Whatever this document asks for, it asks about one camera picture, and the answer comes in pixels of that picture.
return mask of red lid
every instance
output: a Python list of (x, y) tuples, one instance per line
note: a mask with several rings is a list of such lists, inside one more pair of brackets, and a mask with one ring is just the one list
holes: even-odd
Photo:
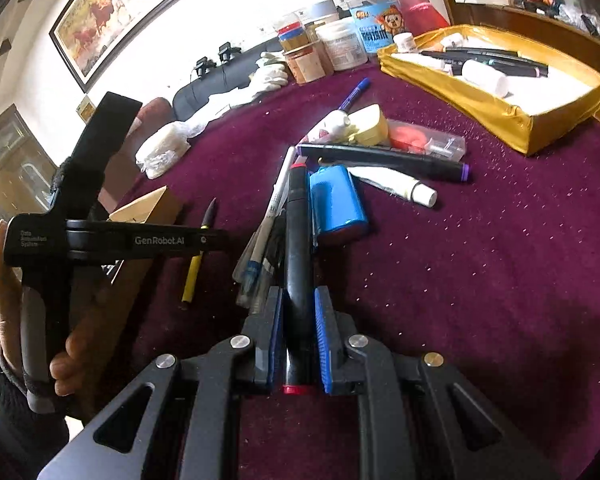
[(285, 32), (289, 32), (291, 30), (294, 30), (295, 28), (302, 28), (302, 23), (300, 23), (300, 22), (289, 23), (287, 26), (280, 28), (280, 30), (278, 31), (278, 34), (284, 34)]

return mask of jar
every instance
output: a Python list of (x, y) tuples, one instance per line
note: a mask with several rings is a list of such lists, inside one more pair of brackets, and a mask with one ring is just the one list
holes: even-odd
[(316, 28), (315, 33), (324, 43), (334, 70), (348, 70), (367, 62), (353, 18), (328, 23)]
[(394, 36), (395, 46), (398, 47), (398, 53), (404, 54), (407, 52), (417, 52), (418, 47), (413, 39), (413, 34), (410, 32), (403, 32), (402, 34), (396, 34)]
[(309, 37), (309, 41), (318, 41), (318, 35), (315, 33), (315, 29), (323, 26), (325, 23), (337, 22), (340, 19), (338, 13), (328, 14), (309, 23), (304, 24), (306, 34)]
[(315, 49), (318, 51), (318, 57), (320, 58), (320, 64), (324, 70), (325, 75), (333, 75), (333, 63), (329, 58), (329, 54), (327, 54), (327, 49), (324, 46), (324, 43), (320, 40), (313, 42), (315, 45)]
[(295, 50), (309, 43), (309, 37), (302, 27), (296, 27), (278, 35), (278, 40), (285, 51)]
[(300, 16), (294, 12), (285, 14), (281, 18), (275, 20), (272, 25), (279, 35), (293, 30), (294, 28), (302, 27)]
[(368, 54), (391, 45), (406, 32), (398, 0), (345, 0)]
[(327, 75), (320, 62), (317, 43), (319, 42), (285, 52), (286, 65), (299, 85), (310, 83)]

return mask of framed painting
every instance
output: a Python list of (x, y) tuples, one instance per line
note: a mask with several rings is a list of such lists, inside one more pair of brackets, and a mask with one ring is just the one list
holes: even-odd
[(50, 32), (65, 65), (87, 92), (151, 20), (177, 0), (69, 0)]

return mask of red marker cap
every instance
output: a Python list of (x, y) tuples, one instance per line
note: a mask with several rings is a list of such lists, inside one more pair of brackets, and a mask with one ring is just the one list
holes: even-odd
[(315, 387), (310, 384), (298, 384), (297, 386), (282, 386), (285, 395), (311, 395), (315, 393)]

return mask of marker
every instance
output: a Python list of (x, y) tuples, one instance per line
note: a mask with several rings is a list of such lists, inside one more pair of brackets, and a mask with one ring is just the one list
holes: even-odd
[(344, 102), (340, 105), (340, 108), (338, 108), (338, 110), (348, 112), (351, 108), (351, 105), (353, 104), (353, 101), (355, 101), (360, 96), (360, 94), (362, 94), (362, 92), (369, 88), (370, 84), (371, 81), (369, 81), (368, 77), (365, 77), (362, 81), (360, 81), (360, 83), (358, 83), (358, 86), (356, 86), (353, 89), (353, 92), (349, 94), (349, 97), (344, 99)]
[[(216, 199), (211, 201), (209, 207), (206, 208), (205, 216), (202, 219), (201, 229), (209, 229), (216, 218)], [(196, 288), (196, 279), (198, 278), (198, 271), (200, 270), (200, 264), (202, 263), (202, 251), (198, 256), (194, 256), (189, 264), (189, 272), (187, 273), (187, 281), (184, 285), (184, 291), (182, 293), (182, 301), (191, 303), (193, 300), (193, 291)]]
[(276, 180), (276, 185), (273, 187), (273, 194), (269, 200), (269, 206), (267, 212), (264, 215), (262, 223), (260, 224), (260, 232), (256, 238), (256, 243), (253, 247), (253, 253), (247, 263), (247, 268), (244, 271), (244, 278), (242, 280), (242, 286), (240, 287), (240, 295), (248, 296), (251, 293), (253, 285), (258, 280), (260, 273), (260, 267), (262, 266), (262, 257), (264, 256), (264, 249), (269, 239), (271, 228), (273, 227), (273, 221), (276, 218), (276, 212), (278, 211), (278, 205), (280, 204), (280, 198), (285, 190), (286, 178), (289, 175), (289, 169), (294, 163), (296, 158), (296, 148), (294, 146), (289, 147), (286, 150), (285, 160), (282, 163), (280, 174)]

